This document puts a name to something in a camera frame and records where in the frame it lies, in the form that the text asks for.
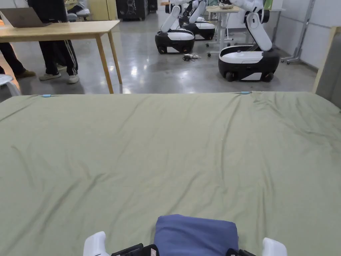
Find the green bed sheet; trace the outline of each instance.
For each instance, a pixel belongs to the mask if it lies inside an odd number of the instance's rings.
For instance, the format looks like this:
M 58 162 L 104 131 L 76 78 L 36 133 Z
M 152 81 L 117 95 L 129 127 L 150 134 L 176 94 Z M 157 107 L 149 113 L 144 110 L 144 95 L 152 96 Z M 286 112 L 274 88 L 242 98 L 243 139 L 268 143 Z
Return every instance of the green bed sheet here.
M 264 237 L 341 252 L 341 114 L 320 96 L 20 96 L 0 132 L 2 256 L 151 244 L 167 214 L 235 222 L 258 256 Z

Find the sneaker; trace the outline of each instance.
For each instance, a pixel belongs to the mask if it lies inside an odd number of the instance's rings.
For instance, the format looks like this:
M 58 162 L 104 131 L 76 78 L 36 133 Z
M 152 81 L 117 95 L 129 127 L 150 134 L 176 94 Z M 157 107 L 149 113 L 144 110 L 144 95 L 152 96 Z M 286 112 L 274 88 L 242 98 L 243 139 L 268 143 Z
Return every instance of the sneaker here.
M 58 71 L 63 71 L 63 70 L 65 70 L 65 69 L 67 69 L 67 66 L 62 66 L 62 65 L 57 65 L 57 69 L 58 69 Z
M 33 71 L 25 70 L 20 75 L 16 75 L 15 78 L 20 79 L 20 78 L 32 77 L 32 76 L 36 76 L 36 74 Z
M 60 76 L 61 76 L 60 73 L 58 73 L 57 75 L 44 74 L 44 75 L 39 77 L 39 80 L 40 81 L 45 81 L 45 80 L 50 80 L 50 79 L 58 78 Z
M 71 75 L 68 80 L 68 84 L 75 84 L 79 81 L 78 75 Z

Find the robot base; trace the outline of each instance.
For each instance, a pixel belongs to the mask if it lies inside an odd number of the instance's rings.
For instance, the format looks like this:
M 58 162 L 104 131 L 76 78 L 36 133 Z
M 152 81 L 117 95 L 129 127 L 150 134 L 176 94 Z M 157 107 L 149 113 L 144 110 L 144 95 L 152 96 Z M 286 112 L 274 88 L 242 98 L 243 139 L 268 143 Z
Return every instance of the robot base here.
M 155 36 L 155 43 L 160 54 L 189 53 L 194 46 L 194 35 L 186 30 L 160 31 Z
M 221 75 L 229 82 L 234 80 L 252 80 L 270 82 L 277 70 L 280 56 L 271 50 L 263 52 L 247 51 L 249 45 L 231 46 L 222 49 L 218 67 Z
M 191 31 L 196 40 L 212 40 L 216 31 L 216 26 L 206 21 L 184 23 L 182 28 Z

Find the blue pillow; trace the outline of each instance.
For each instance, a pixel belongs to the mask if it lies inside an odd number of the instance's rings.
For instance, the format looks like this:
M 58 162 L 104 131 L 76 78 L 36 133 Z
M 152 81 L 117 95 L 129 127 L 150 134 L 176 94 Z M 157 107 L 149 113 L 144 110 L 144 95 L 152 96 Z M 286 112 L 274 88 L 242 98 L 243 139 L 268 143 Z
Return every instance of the blue pillow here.
M 228 221 L 160 216 L 154 244 L 160 256 L 225 256 L 229 248 L 238 250 L 237 227 Z

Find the white sneaker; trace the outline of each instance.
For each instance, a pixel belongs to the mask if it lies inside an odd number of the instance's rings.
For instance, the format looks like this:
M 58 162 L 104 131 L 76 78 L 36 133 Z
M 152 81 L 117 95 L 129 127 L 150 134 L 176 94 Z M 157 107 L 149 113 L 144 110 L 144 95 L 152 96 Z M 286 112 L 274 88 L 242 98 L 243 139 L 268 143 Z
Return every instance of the white sneaker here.
M 65 69 L 67 69 L 67 66 L 62 66 L 62 65 L 57 65 L 57 69 L 58 69 L 58 71 L 63 71 L 63 70 L 65 70 Z
M 45 81 L 45 80 L 50 80 L 50 79 L 58 78 L 60 76 L 61 76 L 60 73 L 58 73 L 57 75 L 44 74 L 44 75 L 39 77 L 39 80 L 40 81 Z
M 68 84 L 75 84 L 79 81 L 78 75 L 71 75 L 68 80 Z

